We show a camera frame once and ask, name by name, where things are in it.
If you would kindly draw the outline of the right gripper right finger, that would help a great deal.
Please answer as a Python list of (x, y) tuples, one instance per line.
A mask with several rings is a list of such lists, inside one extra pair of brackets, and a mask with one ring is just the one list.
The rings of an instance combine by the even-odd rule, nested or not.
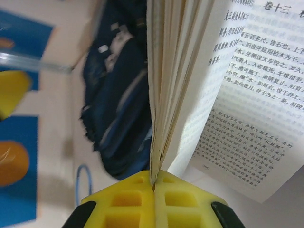
[(160, 171), (154, 189), (156, 228), (245, 228), (221, 198)]

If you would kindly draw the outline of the aluminium corner post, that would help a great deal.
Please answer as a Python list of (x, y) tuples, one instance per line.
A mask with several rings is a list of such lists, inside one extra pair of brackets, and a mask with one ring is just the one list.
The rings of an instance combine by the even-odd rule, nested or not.
[(72, 66), (61, 65), (57, 63), (45, 62), (38, 57), (16, 55), (7, 52), (0, 52), (0, 66), (7, 68), (18, 68), (25, 71), (55, 71), (64, 74), (70, 74), (73, 71)]

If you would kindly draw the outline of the blue stethoscope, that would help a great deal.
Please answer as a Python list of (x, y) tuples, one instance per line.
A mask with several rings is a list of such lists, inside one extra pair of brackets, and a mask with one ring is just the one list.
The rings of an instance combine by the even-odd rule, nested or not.
[(76, 202), (77, 206), (80, 205), (79, 183), (80, 183), (80, 174), (81, 174), (82, 170), (85, 170), (85, 172), (87, 174), (87, 179), (88, 179), (88, 195), (91, 195), (93, 193), (93, 180), (92, 180), (92, 174), (90, 172), (90, 169), (89, 169), (89, 167), (86, 164), (81, 164), (77, 168), (76, 181), (75, 181), (75, 202)]

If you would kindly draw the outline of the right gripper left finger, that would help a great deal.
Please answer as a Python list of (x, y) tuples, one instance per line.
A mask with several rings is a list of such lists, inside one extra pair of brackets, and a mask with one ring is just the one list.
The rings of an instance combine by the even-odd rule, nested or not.
[(149, 171), (83, 198), (63, 228), (155, 228)]

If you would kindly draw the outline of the navy blue backpack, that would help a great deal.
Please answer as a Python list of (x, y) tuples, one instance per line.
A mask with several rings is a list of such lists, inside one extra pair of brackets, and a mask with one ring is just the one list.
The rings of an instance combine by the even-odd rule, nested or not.
[(86, 138), (118, 180), (149, 168), (146, 10), (147, 0), (106, 0), (82, 73)]

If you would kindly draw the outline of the brown paperback book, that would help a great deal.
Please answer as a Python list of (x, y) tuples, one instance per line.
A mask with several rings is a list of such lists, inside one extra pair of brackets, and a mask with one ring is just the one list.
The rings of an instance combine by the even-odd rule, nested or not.
[(147, 0), (150, 181), (264, 202), (304, 166), (304, 0)]

